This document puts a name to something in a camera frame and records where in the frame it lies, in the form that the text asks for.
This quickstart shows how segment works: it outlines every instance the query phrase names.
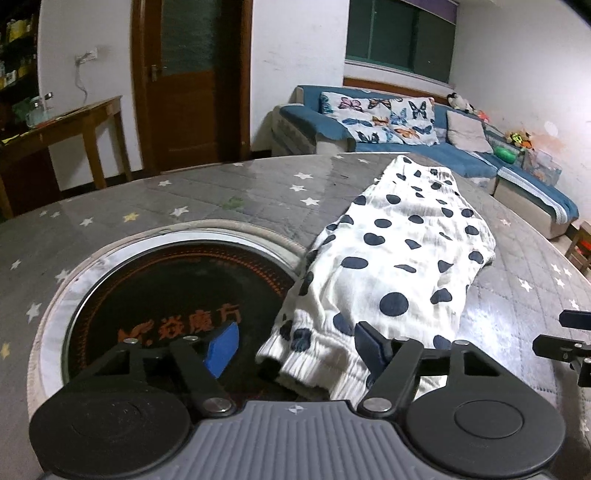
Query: blue sofa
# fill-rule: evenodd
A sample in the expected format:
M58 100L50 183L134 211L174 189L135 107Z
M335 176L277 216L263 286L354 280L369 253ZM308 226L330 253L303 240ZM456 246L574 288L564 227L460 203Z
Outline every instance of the blue sofa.
M435 130L439 145L367 144L356 142L344 125L320 113L320 94L335 92L353 98L400 98L383 92L349 87L299 85L294 103L275 107L272 114L272 153L284 155L338 155L347 152L410 152L428 157L456 174L485 188L501 203L528 221L546 238L565 233L578 218L577 206L562 192L549 187L518 165L510 166L492 154L471 153L447 142L447 111L435 105ZM460 112L462 115L477 117ZM483 124L494 147L513 148L497 129Z

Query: beige pillow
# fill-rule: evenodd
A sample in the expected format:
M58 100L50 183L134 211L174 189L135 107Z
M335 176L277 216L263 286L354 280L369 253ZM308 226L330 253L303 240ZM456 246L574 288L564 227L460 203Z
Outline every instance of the beige pillow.
M461 113L447 111L447 139L460 150L492 153L481 121Z

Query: window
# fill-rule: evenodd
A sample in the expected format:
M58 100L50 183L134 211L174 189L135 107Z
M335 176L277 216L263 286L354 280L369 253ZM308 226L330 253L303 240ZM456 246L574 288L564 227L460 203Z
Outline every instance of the window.
M350 0L347 58L447 83L455 33L453 23L401 0Z

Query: silver bolt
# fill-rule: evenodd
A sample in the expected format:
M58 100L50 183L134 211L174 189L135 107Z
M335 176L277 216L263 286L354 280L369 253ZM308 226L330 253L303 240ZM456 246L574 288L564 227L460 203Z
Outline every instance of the silver bolt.
M211 413L224 413L232 408L232 402L225 398L208 398L203 402L203 408Z
M369 411L374 411L376 413L384 413L392 408L392 402L390 402L386 398L368 398L363 402L363 407Z

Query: window sill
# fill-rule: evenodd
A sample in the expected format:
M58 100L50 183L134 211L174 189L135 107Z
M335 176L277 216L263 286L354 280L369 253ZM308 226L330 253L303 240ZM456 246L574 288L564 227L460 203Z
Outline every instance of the window sill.
M385 72L392 72L392 73L396 73L398 75L404 75L404 76L407 76L407 77L410 77L413 79L423 80L425 82L430 82L435 85L439 85L441 87L449 88L450 90L455 89L455 85L452 85L450 83L440 82L439 80L430 79L429 77L424 77L422 75L418 75L416 73L409 72L408 70L395 69L393 67L386 67L384 65L378 65L376 63L369 63L367 61L350 60L350 59L345 59L345 64L355 65L358 67L366 67L366 68L375 69L375 70L383 70Z

